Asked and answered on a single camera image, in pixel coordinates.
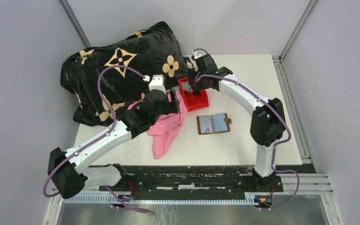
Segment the white credit card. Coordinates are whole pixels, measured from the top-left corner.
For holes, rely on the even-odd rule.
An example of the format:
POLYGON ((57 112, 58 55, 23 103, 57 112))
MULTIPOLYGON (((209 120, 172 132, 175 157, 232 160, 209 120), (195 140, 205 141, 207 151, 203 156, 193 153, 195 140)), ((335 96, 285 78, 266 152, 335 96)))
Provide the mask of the white credit card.
POLYGON ((198 119, 199 119, 199 130, 201 134, 210 134, 214 132, 212 116, 200 116, 198 119))

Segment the red plastic bin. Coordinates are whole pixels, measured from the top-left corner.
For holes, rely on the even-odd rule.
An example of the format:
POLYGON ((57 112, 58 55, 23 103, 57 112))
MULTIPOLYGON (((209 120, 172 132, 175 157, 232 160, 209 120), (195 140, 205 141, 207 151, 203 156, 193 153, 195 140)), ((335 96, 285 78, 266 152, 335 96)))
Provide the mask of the red plastic bin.
POLYGON ((188 112, 207 108, 209 106, 208 94, 205 90, 200 91, 200 95, 193 95, 191 92, 186 91, 187 78, 178 80, 180 92, 183 96, 184 103, 188 112))

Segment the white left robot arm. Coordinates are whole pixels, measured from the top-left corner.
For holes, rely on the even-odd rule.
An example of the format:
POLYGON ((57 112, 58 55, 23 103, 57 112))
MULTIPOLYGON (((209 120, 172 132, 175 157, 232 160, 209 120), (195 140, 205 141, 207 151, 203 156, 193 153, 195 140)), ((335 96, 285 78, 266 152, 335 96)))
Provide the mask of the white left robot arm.
POLYGON ((53 149, 49 155, 44 195, 55 196, 47 193, 50 181, 64 199, 77 195, 86 187, 108 185, 119 191, 126 189, 129 179, 120 173, 117 166, 92 167, 91 164, 115 147, 147 132, 160 116, 179 111, 180 102, 175 89, 170 89, 169 94, 154 89, 146 94, 142 102, 92 139, 67 150, 53 149))

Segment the brown leather card holder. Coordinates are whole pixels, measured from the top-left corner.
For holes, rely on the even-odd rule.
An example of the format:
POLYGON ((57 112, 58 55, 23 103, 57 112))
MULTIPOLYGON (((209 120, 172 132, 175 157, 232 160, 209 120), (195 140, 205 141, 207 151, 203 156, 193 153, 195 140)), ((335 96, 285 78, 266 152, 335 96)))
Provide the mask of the brown leather card holder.
POLYGON ((201 134, 199 130, 199 118, 200 116, 196 117, 197 122, 197 131, 199 135, 210 135, 210 134, 219 134, 219 133, 226 133, 230 132, 230 125, 232 123, 232 120, 228 118, 227 113, 221 113, 212 115, 213 118, 213 125, 214 125, 214 132, 210 134, 201 134))

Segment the stack of cards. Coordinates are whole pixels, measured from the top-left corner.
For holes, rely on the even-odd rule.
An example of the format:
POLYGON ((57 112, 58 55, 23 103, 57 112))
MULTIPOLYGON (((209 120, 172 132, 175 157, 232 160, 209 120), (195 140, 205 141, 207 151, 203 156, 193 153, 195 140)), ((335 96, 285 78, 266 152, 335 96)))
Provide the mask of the stack of cards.
POLYGON ((195 95, 195 87, 189 81, 181 82, 181 86, 185 92, 195 95))

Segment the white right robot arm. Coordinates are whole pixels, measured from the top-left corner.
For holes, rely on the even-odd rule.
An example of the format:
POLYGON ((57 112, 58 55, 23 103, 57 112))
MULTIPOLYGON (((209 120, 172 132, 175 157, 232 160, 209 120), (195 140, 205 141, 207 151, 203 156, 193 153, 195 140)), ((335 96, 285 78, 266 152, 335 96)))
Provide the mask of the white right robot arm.
POLYGON ((183 89, 193 95, 214 89, 238 103, 251 116, 250 134, 257 144, 252 186, 264 191, 271 185, 270 176, 275 172, 275 150, 282 143, 284 132, 290 133, 285 121, 282 101, 268 99, 242 83, 227 67, 218 68, 213 57, 194 49, 191 59, 196 68, 187 72, 183 89))

